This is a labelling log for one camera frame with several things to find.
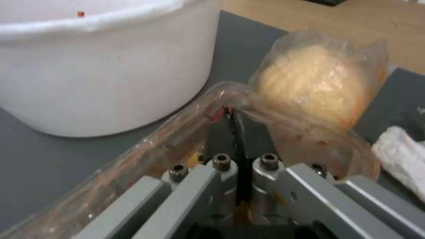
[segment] metal screw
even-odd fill
[[[276,154],[263,154],[260,158],[260,166],[269,171],[279,168],[279,159]]]
[[[204,162],[205,161],[205,156],[204,153],[202,152],[198,152],[198,162]]]
[[[312,168],[313,170],[319,174],[320,176],[322,176],[322,178],[326,179],[326,176],[328,175],[328,170],[326,168],[326,166],[322,163],[313,163],[312,164]]]
[[[189,173],[189,170],[183,164],[174,164],[170,167],[168,173],[173,182],[181,182]]]
[[[230,156],[227,154],[216,154],[213,157],[212,165],[215,169],[221,172],[228,171],[230,169]]]

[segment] plastic wrap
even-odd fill
[[[278,113],[249,86],[220,83],[59,202],[5,233],[4,238],[72,237],[142,176],[160,179],[172,164],[190,160],[202,147],[206,128],[217,122],[224,106],[266,124],[278,136],[274,138],[276,145],[291,142],[278,149],[287,166],[314,159],[326,162],[329,171],[340,177],[363,174],[376,180],[379,175],[379,161],[353,132],[330,129],[291,105]]]
[[[352,128],[385,81],[385,42],[355,50],[310,29],[278,39],[251,81],[277,110],[281,103]]]

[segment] wooden table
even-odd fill
[[[425,74],[424,4],[347,0],[328,7],[303,0],[222,0],[222,9],[287,31],[314,28],[355,46],[385,39],[390,64]]]

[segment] sealed bag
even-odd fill
[[[352,128],[384,83],[387,64],[385,42],[356,50],[347,40],[306,29],[278,39],[251,82],[277,110],[295,104]]]

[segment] table surface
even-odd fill
[[[314,28],[355,46],[385,39],[391,64],[425,74],[425,4],[346,0],[328,7],[302,0],[222,0],[222,9],[286,31]]]
[[[200,94],[220,81],[246,83],[273,42],[283,34],[285,31],[222,12],[211,74]],[[425,84],[423,76],[411,76],[403,70],[396,70],[393,75],[397,77],[395,82],[406,78],[407,82],[414,80]],[[165,120],[113,136],[75,139],[34,131],[0,109],[0,232],[58,200]],[[425,208],[386,173],[378,182]]]

